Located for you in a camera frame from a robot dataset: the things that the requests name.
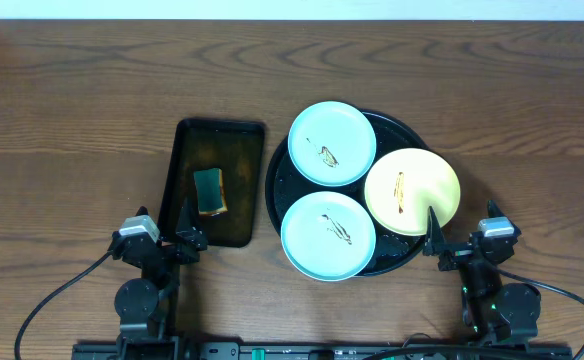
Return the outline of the green and yellow sponge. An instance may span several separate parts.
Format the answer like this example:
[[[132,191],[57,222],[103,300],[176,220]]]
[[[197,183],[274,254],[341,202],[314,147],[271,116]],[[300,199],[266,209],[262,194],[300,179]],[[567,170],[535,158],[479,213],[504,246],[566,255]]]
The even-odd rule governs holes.
[[[202,216],[216,216],[228,211],[220,168],[199,170],[193,173],[198,213]]]

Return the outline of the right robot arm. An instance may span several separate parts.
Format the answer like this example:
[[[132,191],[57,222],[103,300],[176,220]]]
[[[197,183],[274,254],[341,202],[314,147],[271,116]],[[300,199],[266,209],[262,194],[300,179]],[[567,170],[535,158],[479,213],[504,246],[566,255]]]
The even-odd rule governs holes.
[[[541,295],[532,285],[502,282],[498,265],[514,255],[521,231],[493,201],[487,210],[466,242],[451,243],[429,207],[423,254],[436,256],[440,271],[460,274],[462,318],[481,344],[523,344],[538,335]]]

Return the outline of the yellow plate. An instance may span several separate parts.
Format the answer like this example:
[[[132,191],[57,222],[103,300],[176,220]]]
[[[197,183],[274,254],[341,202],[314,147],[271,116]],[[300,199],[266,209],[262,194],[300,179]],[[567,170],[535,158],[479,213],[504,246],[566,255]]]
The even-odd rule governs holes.
[[[424,149],[404,148],[382,156],[369,170],[364,199],[385,229],[406,236],[427,232],[428,210],[446,225],[456,214],[461,187],[451,165]]]

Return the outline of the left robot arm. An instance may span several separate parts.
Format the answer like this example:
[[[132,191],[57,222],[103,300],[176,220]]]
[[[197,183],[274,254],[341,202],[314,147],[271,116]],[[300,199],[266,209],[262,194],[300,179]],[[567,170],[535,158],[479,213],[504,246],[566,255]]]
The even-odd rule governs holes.
[[[141,276],[123,284],[115,296],[123,342],[154,343],[169,337],[180,288],[179,268],[198,262],[207,245],[189,201],[183,202],[171,236],[160,233],[144,207],[113,233],[108,248],[112,258],[141,270]]]

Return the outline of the light blue plate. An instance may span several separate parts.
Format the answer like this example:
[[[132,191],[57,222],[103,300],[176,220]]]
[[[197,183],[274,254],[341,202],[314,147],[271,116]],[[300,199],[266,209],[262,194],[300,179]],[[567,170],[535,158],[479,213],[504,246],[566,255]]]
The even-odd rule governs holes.
[[[360,110],[343,102],[324,101],[297,115],[287,146],[293,165],[306,179],[341,187],[368,172],[376,156],[377,139]]]
[[[356,276],[376,247],[375,226],[363,206],[331,191],[295,201],[283,217],[280,237],[290,263],[302,274],[325,282]]]

